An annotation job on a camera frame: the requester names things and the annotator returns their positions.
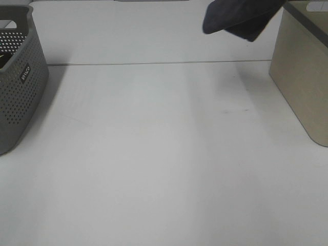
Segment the beige plastic storage bin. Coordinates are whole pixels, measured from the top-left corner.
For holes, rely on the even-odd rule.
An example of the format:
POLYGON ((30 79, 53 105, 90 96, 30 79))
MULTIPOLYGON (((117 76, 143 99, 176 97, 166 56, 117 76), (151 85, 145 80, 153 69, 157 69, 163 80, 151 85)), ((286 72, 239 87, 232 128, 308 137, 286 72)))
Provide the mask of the beige plastic storage bin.
POLYGON ((327 1, 283 6, 270 76, 312 141, 327 146, 327 1))

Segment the grey perforated plastic basket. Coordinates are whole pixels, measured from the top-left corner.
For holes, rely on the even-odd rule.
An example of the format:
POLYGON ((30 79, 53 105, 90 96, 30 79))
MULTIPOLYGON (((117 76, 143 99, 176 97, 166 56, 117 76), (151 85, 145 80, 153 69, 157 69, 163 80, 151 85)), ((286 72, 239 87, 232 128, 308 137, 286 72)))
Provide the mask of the grey perforated plastic basket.
POLYGON ((28 126, 45 90, 49 70, 27 5, 2 5, 1 20, 1 154, 11 151, 28 126))

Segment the dark grey towel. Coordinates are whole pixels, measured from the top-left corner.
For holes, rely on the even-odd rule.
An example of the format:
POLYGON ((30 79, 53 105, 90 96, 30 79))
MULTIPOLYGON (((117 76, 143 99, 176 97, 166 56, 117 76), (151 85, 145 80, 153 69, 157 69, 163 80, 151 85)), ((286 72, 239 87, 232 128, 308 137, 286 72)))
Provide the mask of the dark grey towel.
POLYGON ((206 10, 202 31, 226 31, 254 42, 286 3, 282 0, 216 0, 206 10))

